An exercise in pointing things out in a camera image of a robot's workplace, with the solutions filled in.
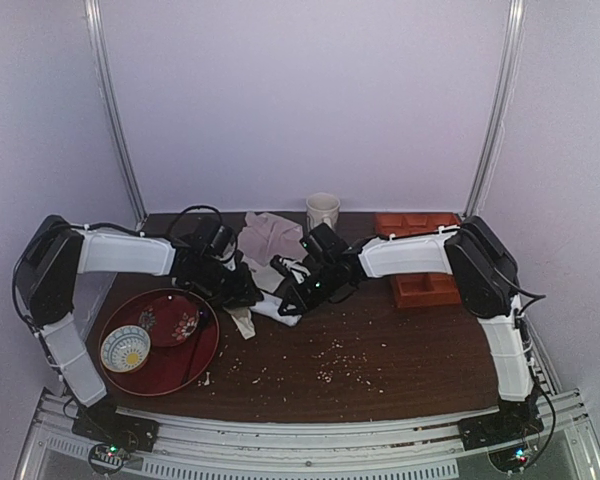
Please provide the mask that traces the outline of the white black boxer briefs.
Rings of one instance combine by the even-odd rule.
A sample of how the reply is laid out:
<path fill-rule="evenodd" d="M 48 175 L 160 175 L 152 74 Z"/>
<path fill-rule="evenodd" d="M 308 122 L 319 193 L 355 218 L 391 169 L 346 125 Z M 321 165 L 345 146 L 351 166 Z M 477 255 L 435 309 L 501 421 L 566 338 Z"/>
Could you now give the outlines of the white black boxer briefs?
<path fill-rule="evenodd" d="M 276 294 L 284 280 L 291 280 L 301 284 L 310 276 L 309 269 L 301 261 L 274 255 L 267 267 L 251 267 L 252 279 L 255 286 L 262 293 L 259 300 L 249 310 L 252 313 L 263 315 L 283 325 L 294 327 L 302 318 L 301 314 L 288 314 L 279 312 L 283 305 L 284 295 Z"/>

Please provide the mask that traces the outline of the orange compartment tray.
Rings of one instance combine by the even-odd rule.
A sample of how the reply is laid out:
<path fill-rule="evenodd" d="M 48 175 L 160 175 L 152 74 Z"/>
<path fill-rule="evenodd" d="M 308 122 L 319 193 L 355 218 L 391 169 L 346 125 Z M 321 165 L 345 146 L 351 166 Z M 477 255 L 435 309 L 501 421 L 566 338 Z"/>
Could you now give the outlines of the orange compartment tray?
<path fill-rule="evenodd" d="M 441 226 L 453 226 L 460 218 L 441 213 L 376 213 L 375 232 L 397 237 L 435 232 Z M 400 309 L 459 305 L 460 295 L 451 275 L 438 273 L 400 274 L 390 278 L 396 307 Z"/>

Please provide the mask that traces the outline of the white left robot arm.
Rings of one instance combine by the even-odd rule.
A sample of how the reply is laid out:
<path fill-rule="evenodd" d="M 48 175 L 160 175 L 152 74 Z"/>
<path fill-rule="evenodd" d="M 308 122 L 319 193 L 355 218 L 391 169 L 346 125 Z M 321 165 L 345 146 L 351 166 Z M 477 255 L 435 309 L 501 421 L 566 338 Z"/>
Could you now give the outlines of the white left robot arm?
<path fill-rule="evenodd" d="M 202 218 L 180 236 L 110 223 L 72 225 L 48 216 L 14 265 L 11 300 L 82 407 L 100 403 L 107 389 L 75 325 L 75 284 L 81 274 L 102 272 L 168 277 L 174 286 L 229 309 L 264 299 L 241 260 L 235 231 L 220 214 Z"/>

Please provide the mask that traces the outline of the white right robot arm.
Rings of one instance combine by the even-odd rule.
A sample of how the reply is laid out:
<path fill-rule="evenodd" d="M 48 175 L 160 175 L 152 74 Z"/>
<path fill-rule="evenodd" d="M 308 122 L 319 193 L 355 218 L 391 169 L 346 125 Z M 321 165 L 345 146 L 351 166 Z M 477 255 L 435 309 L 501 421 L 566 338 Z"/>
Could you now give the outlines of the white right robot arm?
<path fill-rule="evenodd" d="M 316 263 L 303 279 L 291 279 L 278 312 L 304 315 L 330 300 L 346 285 L 402 274 L 453 277 L 461 303 L 487 339 L 501 400 L 521 403 L 534 388 L 530 341 L 524 315 L 541 295 L 524 289 L 518 265 L 486 222 L 471 216 L 433 233 L 383 236 L 348 244 L 327 223 L 300 241 Z"/>

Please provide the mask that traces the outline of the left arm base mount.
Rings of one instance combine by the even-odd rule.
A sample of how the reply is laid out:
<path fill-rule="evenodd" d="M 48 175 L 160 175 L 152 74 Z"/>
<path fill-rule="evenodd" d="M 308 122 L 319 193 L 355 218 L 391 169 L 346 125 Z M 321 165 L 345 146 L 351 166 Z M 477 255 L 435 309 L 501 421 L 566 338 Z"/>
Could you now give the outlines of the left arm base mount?
<path fill-rule="evenodd" d="M 91 407 L 79 406 L 71 431 L 74 435 L 123 448 L 128 452 L 151 453 L 159 424 L 150 419 L 121 414 L 108 401 Z"/>

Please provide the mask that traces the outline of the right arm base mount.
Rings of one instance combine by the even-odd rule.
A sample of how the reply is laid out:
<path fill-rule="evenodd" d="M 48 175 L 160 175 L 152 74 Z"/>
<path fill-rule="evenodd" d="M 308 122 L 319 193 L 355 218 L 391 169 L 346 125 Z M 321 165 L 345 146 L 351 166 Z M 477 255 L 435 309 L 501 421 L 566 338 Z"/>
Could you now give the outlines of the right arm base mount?
<path fill-rule="evenodd" d="M 460 439 L 465 451 L 522 440 L 527 434 L 541 433 L 537 399 L 529 396 L 521 402 L 500 400 L 498 410 L 461 419 L 458 422 Z"/>

